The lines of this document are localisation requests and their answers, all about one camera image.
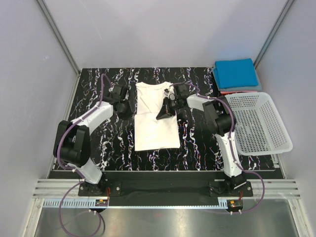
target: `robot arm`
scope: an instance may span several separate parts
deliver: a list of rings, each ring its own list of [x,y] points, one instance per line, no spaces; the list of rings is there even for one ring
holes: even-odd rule
[[[92,107],[84,115],[72,121],[61,121],[58,125],[53,154],[57,157],[57,149],[65,131],[75,122],[81,120],[67,135],[60,149],[61,160],[77,169],[85,177],[85,181],[97,185],[100,183],[102,172],[90,158],[90,135],[104,121],[113,116],[114,112],[120,119],[132,116],[128,100],[125,100],[128,88],[115,85],[113,91]]]
[[[227,99],[223,96],[221,100],[228,104]],[[191,95],[187,98],[187,103],[189,108],[198,109],[204,111],[206,122],[208,124],[211,133],[213,133],[218,141],[219,148],[222,153],[223,161],[224,161],[224,173],[229,177],[237,177],[241,175],[242,171],[238,168],[237,164],[234,162],[233,154],[229,145],[229,129],[231,126],[231,118],[228,113],[219,114],[220,111],[217,111],[215,105],[218,105],[218,102],[214,100],[208,100],[204,98],[197,97],[197,95]],[[238,153],[236,149],[235,142],[235,132],[231,133],[233,151],[237,163],[240,165],[240,161],[238,158]]]
[[[228,104],[225,96],[219,97],[225,104]],[[230,190],[237,189],[246,184],[246,179],[243,177],[241,169],[237,166],[240,161],[237,154],[235,132],[231,133],[233,150],[230,148],[229,133],[232,125],[229,111],[219,102],[190,95],[185,84],[175,85],[174,94],[165,97],[163,106],[156,119],[164,119],[175,115],[175,110],[179,108],[189,107],[204,111],[205,119],[211,134],[214,134],[219,148],[222,152],[224,161],[224,173],[226,175],[226,183]]]

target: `white enclosure wall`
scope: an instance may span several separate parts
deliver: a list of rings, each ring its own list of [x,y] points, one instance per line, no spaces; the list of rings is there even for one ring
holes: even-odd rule
[[[0,230],[21,235],[76,75],[34,0],[0,1]]]
[[[80,68],[256,59],[286,0],[44,0]]]
[[[316,1],[296,1],[259,65],[258,74],[293,142],[282,159],[316,230]]]

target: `metal floor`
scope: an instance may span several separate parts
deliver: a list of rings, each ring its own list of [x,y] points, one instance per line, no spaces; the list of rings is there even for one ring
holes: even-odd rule
[[[244,201],[249,209],[255,202]],[[74,219],[84,209],[63,209],[66,228],[77,236],[88,236],[99,223],[91,213]],[[101,213],[106,228],[96,237],[297,237],[298,232],[286,200],[264,200],[253,212],[229,215],[223,210],[108,209]],[[36,237],[66,237],[57,208],[43,208]]]

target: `folded blue towel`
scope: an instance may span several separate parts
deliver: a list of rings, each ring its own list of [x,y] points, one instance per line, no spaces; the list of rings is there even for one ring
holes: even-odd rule
[[[249,90],[249,91],[261,91],[262,90],[261,83],[260,83],[260,80],[259,80],[257,74],[256,74],[257,81],[258,81],[258,85],[257,86],[219,88],[219,82],[218,82],[218,79],[217,79],[218,73],[217,73],[216,68],[212,68],[212,72],[213,72],[213,75],[214,75],[214,78],[215,78],[216,85],[217,85],[218,89],[220,90],[220,92],[246,91],[246,90]]]
[[[251,58],[215,62],[219,89],[257,86],[256,71]]]

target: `white plastic basket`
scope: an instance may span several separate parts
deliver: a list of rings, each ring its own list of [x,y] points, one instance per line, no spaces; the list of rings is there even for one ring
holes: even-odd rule
[[[292,141],[270,95],[264,92],[225,96],[236,117],[236,146],[245,156],[289,152]]]

